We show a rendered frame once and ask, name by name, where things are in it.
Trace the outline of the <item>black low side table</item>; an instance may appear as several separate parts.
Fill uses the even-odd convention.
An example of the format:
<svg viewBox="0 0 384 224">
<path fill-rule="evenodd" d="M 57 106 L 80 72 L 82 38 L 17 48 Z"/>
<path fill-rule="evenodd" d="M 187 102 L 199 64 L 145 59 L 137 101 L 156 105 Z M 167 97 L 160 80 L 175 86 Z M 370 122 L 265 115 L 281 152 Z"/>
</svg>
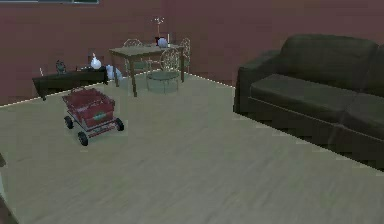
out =
<svg viewBox="0 0 384 224">
<path fill-rule="evenodd" d="M 51 74 L 32 79 L 38 96 L 45 101 L 46 96 L 77 87 L 108 83 L 106 70 L 72 71 L 66 74 Z"/>
</svg>

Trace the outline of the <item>red toy wagon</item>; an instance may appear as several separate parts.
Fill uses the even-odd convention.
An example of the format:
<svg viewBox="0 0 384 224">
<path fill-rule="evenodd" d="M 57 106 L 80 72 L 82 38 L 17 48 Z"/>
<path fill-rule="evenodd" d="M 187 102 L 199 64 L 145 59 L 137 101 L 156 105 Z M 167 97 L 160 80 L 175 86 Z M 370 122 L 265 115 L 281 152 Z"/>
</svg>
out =
<svg viewBox="0 0 384 224">
<path fill-rule="evenodd" d="M 82 128 L 77 136 L 83 146 L 102 133 L 125 129 L 122 120 L 114 116 L 115 101 L 95 88 L 74 88 L 62 99 L 68 112 L 65 124 L 68 129 L 73 129 L 75 123 Z"/>
</svg>

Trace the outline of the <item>brown wooden dining table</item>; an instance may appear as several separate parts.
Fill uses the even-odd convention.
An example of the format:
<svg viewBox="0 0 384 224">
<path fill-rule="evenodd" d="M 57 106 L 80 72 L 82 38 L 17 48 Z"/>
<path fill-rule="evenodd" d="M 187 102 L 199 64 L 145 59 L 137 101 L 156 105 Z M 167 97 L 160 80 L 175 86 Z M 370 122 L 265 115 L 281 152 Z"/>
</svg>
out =
<svg viewBox="0 0 384 224">
<path fill-rule="evenodd" d="M 178 56 L 177 62 L 179 65 L 176 70 L 180 72 L 181 81 L 184 81 L 185 74 L 185 57 L 184 57 L 184 47 L 181 45 L 171 44 L 169 47 L 172 50 L 175 56 Z M 129 67 L 129 77 L 131 78 L 131 86 L 133 96 L 137 96 L 137 85 L 136 85 L 136 77 L 134 71 L 134 63 L 141 58 L 145 57 L 155 57 L 162 55 L 163 52 L 167 51 L 167 48 L 160 48 L 155 45 L 150 46 L 130 46 L 130 47 L 119 47 L 112 48 L 109 50 L 111 65 L 113 66 L 113 71 L 116 71 L 116 60 L 118 58 L 127 60 L 130 64 Z"/>
</svg>

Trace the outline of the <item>pale blue cloth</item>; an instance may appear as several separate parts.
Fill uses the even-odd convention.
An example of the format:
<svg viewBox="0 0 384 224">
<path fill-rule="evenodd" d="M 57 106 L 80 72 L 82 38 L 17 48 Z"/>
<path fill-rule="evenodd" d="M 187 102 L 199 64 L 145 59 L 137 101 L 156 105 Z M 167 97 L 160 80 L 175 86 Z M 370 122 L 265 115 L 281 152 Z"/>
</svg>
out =
<svg viewBox="0 0 384 224">
<path fill-rule="evenodd" d="M 122 73 L 118 68 L 114 68 L 111 65 L 106 65 L 106 71 L 109 80 L 114 80 L 115 78 L 118 80 L 122 79 Z"/>
</svg>

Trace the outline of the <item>white round lantern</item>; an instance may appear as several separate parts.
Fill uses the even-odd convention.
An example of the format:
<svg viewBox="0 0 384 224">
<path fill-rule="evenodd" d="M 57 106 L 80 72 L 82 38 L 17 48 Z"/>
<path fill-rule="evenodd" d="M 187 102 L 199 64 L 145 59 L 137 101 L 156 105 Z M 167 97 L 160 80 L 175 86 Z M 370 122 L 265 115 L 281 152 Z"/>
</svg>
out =
<svg viewBox="0 0 384 224">
<path fill-rule="evenodd" d="M 100 69 L 101 68 L 101 66 L 102 66 L 101 61 L 97 59 L 96 54 L 93 54 L 90 65 L 93 69 Z"/>
</svg>

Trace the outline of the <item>pale wicker round-back chair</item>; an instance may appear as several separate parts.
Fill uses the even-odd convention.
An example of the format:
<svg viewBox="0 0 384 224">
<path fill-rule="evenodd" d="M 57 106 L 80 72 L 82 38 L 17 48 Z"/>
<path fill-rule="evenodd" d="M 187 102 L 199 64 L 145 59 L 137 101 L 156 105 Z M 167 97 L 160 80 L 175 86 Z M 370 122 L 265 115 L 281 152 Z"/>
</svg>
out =
<svg viewBox="0 0 384 224">
<path fill-rule="evenodd" d="M 127 39 L 123 44 L 124 47 L 142 46 L 142 45 L 143 43 L 138 39 Z M 125 70 L 127 74 L 130 74 L 130 65 L 131 65 L 130 61 L 125 60 Z M 148 63 L 142 58 L 135 60 L 132 63 L 132 65 L 135 73 L 145 72 L 149 69 Z"/>
<path fill-rule="evenodd" d="M 176 87 L 179 87 L 180 76 L 180 52 L 176 48 L 168 48 L 163 51 L 157 61 L 148 60 L 148 72 L 146 74 L 146 84 L 149 84 L 150 80 L 161 81 L 163 84 L 170 80 L 176 80 Z M 160 69 L 157 71 L 152 70 L 153 64 L 159 64 Z"/>
<path fill-rule="evenodd" d="M 189 38 L 184 38 L 180 45 L 183 47 L 184 67 L 190 70 L 191 63 L 191 41 Z"/>
</svg>

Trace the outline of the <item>dark green sofa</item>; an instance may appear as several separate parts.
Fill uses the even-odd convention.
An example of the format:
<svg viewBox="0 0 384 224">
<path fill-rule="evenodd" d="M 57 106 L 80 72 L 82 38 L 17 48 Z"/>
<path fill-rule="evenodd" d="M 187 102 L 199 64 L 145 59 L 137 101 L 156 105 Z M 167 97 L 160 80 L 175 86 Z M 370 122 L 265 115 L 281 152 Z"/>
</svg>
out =
<svg viewBox="0 0 384 224">
<path fill-rule="evenodd" d="M 233 111 L 384 172 L 384 44 L 290 36 L 239 67 Z"/>
</svg>

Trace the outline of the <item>red vase with twigs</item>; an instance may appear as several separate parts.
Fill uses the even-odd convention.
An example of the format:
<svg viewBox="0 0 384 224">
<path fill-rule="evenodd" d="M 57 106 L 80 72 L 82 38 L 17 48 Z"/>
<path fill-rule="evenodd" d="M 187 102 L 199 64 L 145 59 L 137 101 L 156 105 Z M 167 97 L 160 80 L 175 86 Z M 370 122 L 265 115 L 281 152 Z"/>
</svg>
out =
<svg viewBox="0 0 384 224">
<path fill-rule="evenodd" d="M 160 39 L 160 27 L 161 25 L 164 23 L 165 21 L 165 18 L 164 17 L 155 17 L 153 19 L 153 22 L 156 24 L 157 26 L 157 35 L 155 36 L 155 41 L 158 42 L 159 39 Z"/>
</svg>

